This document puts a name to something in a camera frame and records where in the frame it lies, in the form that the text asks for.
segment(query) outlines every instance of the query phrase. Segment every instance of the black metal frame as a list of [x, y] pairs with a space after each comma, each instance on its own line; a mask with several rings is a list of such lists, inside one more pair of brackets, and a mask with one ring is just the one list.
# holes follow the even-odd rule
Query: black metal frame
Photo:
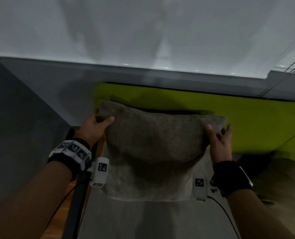
[[[74, 132], [74, 128], [70, 128], [66, 139], [72, 139], [74, 136]], [[93, 158], [97, 152], [97, 147], [98, 143], [96, 143], [91, 150]], [[78, 186], [74, 189], [65, 228], [62, 234], [62, 239], [76, 239], [78, 237], [82, 209], [84, 206], [84, 201], [86, 199], [90, 178], [91, 172], [85, 172], [81, 175], [78, 175], [78, 179], [76, 182], [76, 185]]]

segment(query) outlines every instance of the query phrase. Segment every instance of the black wristband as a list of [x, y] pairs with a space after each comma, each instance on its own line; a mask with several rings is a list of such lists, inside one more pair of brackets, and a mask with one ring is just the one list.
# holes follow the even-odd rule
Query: black wristband
[[214, 166], [212, 185], [217, 186], [226, 198], [236, 190], [252, 190], [250, 180], [234, 161], [222, 161]]
[[[90, 145], [81, 138], [74, 138], [74, 141], [79, 142], [83, 146], [85, 146], [87, 149], [90, 149]], [[83, 171], [81, 170], [80, 164], [77, 163], [72, 157], [69, 157], [68, 155], [64, 153], [53, 153], [51, 157], [48, 159], [48, 163], [51, 161], [58, 161], [64, 164], [68, 169], [70, 169], [72, 173], [72, 179], [71, 181], [76, 180], [77, 175], [81, 174]]]

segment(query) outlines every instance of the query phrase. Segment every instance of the person's left arm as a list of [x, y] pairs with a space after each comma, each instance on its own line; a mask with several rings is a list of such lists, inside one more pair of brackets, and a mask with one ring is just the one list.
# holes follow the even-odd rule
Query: person's left arm
[[[95, 116], [85, 120], [75, 138], [85, 140], [90, 149], [102, 137], [114, 117], [96, 123]], [[62, 201], [72, 178], [61, 162], [49, 162], [25, 187], [0, 201], [0, 238], [40, 238], [55, 209]]]

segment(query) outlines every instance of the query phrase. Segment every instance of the person's left hand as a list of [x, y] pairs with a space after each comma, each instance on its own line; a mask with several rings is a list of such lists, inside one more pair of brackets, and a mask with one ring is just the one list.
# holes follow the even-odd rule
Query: person's left hand
[[108, 117], [104, 121], [97, 123], [96, 115], [93, 114], [86, 119], [79, 130], [74, 133], [74, 138], [81, 138], [90, 145], [93, 145], [103, 136], [105, 129], [114, 122], [114, 117]]

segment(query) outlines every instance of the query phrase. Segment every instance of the brown blanket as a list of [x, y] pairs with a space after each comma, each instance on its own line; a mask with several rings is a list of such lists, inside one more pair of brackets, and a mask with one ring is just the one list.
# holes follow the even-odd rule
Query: brown blanket
[[219, 133], [224, 117], [143, 112], [99, 101], [100, 117], [114, 116], [105, 131], [110, 160], [107, 196], [126, 201], [180, 201], [192, 192], [194, 165], [209, 144], [204, 124]]

